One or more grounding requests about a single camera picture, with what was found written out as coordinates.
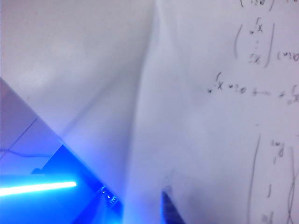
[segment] whiteboard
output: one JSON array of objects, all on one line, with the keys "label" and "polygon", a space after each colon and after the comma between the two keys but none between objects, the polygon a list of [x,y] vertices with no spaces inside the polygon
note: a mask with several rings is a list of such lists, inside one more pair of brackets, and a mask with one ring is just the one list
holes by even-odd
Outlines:
[{"label": "whiteboard", "polygon": [[299,2],[157,0],[125,224],[299,223]]}]

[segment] glowing light bar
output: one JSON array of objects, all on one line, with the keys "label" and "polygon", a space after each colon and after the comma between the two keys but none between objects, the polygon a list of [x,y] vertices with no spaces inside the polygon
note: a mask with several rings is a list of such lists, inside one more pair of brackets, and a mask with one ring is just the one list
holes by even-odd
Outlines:
[{"label": "glowing light bar", "polygon": [[58,182],[58,183],[42,183],[34,185],[25,185],[19,187],[10,187],[10,188],[0,188],[0,196],[6,195],[16,195],[22,193],[44,191],[44,190],[54,190],[61,188],[71,188],[76,187],[76,182]]}]

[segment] blue light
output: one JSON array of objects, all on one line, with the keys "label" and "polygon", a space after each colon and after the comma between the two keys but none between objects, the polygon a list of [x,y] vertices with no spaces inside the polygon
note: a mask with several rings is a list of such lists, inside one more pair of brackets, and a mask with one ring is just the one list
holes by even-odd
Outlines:
[{"label": "blue light", "polygon": [[25,185],[19,187],[0,188],[0,196],[16,195],[22,193],[61,189],[61,188],[71,188],[71,187],[76,187],[76,185],[77,185],[76,182],[71,181],[71,182],[42,183],[42,184]]}]

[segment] white surface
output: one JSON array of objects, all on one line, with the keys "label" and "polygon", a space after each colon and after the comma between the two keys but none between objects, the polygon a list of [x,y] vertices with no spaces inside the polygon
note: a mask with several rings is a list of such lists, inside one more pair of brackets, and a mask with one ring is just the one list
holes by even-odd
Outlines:
[{"label": "white surface", "polygon": [[[26,155],[52,156],[61,146],[58,136],[0,79],[0,149]],[[46,157],[1,152],[1,175],[28,175],[42,168]]]},{"label": "white surface", "polygon": [[151,0],[1,1],[1,77],[122,196]]},{"label": "white surface", "polygon": [[[287,102],[295,99],[291,90],[299,83],[299,62],[278,60],[277,54],[299,52],[299,3],[276,1],[269,11],[272,1],[254,2],[243,0],[241,7],[240,1],[157,0],[137,105],[125,224],[159,223],[163,188],[187,224],[272,223],[271,212],[274,224],[291,223],[290,147],[297,172],[299,102]],[[257,17],[263,33],[257,32]],[[273,23],[271,61],[264,68]],[[249,63],[254,52],[261,55],[260,64]],[[224,82],[223,90],[218,82]],[[254,96],[255,87],[271,95]],[[279,98],[282,91],[286,95]],[[283,157],[272,139],[285,143]],[[299,222],[296,182],[294,223]]]}]

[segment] led light strip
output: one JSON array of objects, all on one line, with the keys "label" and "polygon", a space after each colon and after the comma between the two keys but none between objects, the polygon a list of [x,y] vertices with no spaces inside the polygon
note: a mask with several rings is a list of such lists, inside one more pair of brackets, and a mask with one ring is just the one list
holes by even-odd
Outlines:
[{"label": "led light strip", "polygon": [[19,187],[0,188],[0,196],[16,195],[36,191],[54,190],[60,188],[76,187],[76,182],[57,182],[57,183],[42,183],[34,185],[25,185]]}]

